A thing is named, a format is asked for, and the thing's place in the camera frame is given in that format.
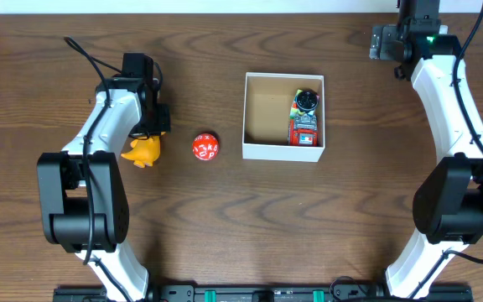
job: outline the red toy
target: red toy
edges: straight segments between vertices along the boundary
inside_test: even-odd
[[[318,123],[314,114],[318,101],[316,93],[298,89],[290,108],[290,146],[318,146]]]
[[[213,159],[219,153],[217,138],[208,133],[202,133],[193,141],[193,154],[200,160]]]

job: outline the green connector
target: green connector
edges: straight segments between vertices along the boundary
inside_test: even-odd
[[[216,292],[214,290],[205,291],[205,302],[216,302]]]
[[[323,290],[315,290],[312,292],[314,302],[325,302],[325,294]]]

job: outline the yellow rubber duck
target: yellow rubber duck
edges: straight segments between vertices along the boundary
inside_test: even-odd
[[[152,167],[154,161],[159,158],[159,135],[154,135],[147,139],[134,139],[130,146],[132,146],[132,150],[121,154],[121,156],[125,159],[133,160],[133,164],[139,168],[144,168],[145,166]]]

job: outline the white cardboard box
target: white cardboard box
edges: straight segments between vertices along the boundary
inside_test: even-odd
[[[317,147],[288,146],[290,107],[298,89],[319,95]],[[241,146],[244,159],[317,162],[325,149],[324,77],[247,72]]]

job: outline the black base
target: black base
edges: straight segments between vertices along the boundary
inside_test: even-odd
[[[385,299],[382,284],[360,284],[366,296],[355,284],[336,284],[335,296],[342,301],[396,301]],[[284,287],[200,287],[192,285],[166,285],[159,297],[147,301],[168,302],[337,302],[327,286]],[[431,302],[473,302],[472,290],[465,285],[433,285],[423,299]],[[105,288],[78,288],[54,290],[54,302],[95,301],[108,302]]]

